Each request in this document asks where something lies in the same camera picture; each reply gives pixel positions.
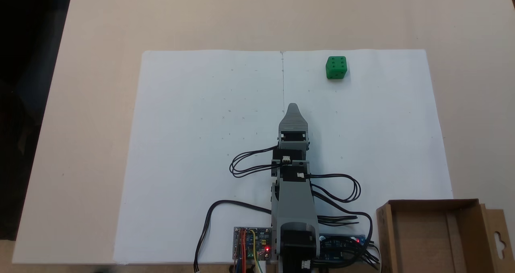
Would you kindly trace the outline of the grey fixed wedge gripper finger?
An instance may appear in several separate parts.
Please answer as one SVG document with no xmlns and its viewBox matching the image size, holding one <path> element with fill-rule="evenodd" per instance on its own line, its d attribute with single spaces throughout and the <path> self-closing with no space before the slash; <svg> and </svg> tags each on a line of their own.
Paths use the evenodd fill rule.
<svg viewBox="0 0 515 273">
<path fill-rule="evenodd" d="M 278 125 L 279 131 L 307 131 L 308 123 L 302 116 L 299 107 L 295 103 L 290 103 L 287 107 L 285 116 Z"/>
</svg>

